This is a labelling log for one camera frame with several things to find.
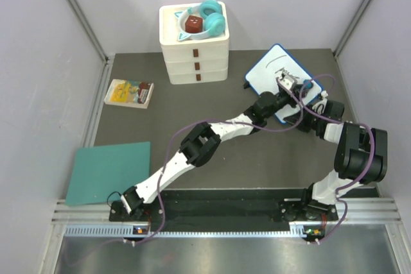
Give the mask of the blue-framed whiteboard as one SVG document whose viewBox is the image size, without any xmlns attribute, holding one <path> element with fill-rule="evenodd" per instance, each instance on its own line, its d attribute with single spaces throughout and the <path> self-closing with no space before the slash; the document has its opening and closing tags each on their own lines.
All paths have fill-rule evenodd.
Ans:
<svg viewBox="0 0 411 274">
<path fill-rule="evenodd" d="M 279 92 L 277 85 L 277 77 L 285 73 L 292 76 L 298 85 L 302 85 L 306 80 L 310 80 L 313 76 L 298 62 L 296 59 L 285 50 L 280 44 L 275 44 L 265 55 L 252 67 L 245 75 L 245 81 L 248 82 L 250 88 L 260 95 L 263 92 L 269 91 L 272 94 Z M 323 86 L 317 81 L 312 81 L 312 87 L 308 91 L 302 102 L 307 106 L 324 90 Z M 285 124 L 285 117 L 294 115 L 300 111 L 298 106 L 291 107 L 286 105 L 280 111 L 275 113 L 275 116 L 280 123 Z"/>
</svg>

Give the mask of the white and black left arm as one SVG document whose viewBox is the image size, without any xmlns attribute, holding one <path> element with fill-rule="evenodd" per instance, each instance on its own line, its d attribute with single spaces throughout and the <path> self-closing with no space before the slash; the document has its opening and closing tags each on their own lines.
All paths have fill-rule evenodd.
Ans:
<svg viewBox="0 0 411 274">
<path fill-rule="evenodd" d="M 166 151 L 163 167 L 147 180 L 133 185 L 123 193 L 116 191 L 111 194 L 119 196 L 126 216 L 134 221 L 141 219 L 145 215 L 145 205 L 155 199 L 159 200 L 161 191 L 178 177 L 208 163 L 221 143 L 264 130 L 267 119 L 286 105 L 301 106 L 297 96 L 302 92 L 302 88 L 301 84 L 289 89 L 281 86 L 277 94 L 260 94 L 252 106 L 233 119 L 194 124 L 174 156 L 169 157 L 170 151 Z"/>
</svg>

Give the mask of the blue heart-shaped eraser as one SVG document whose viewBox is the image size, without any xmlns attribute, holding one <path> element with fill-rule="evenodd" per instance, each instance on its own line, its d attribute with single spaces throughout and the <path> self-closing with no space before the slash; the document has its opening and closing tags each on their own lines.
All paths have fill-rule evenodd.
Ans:
<svg viewBox="0 0 411 274">
<path fill-rule="evenodd" d="M 310 90 L 313 87 L 313 83 L 312 83 L 312 81 L 305 80 L 304 83 L 303 83 L 303 86 L 304 86 L 305 89 Z"/>
</svg>

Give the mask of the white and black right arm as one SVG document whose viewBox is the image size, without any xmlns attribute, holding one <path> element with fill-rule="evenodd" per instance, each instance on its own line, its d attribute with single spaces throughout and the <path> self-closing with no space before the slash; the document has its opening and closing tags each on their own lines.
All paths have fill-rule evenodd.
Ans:
<svg viewBox="0 0 411 274">
<path fill-rule="evenodd" d="M 343 122 L 344 110 L 343 103 L 327 99 L 304 109 L 297 129 L 315 131 L 320 139 L 336 144 L 337 152 L 332 171 L 304 189 L 300 202 L 286 206 L 286 219 L 328 217 L 338 199 L 351 189 L 384 179 L 388 167 L 388 132 Z"/>
</svg>

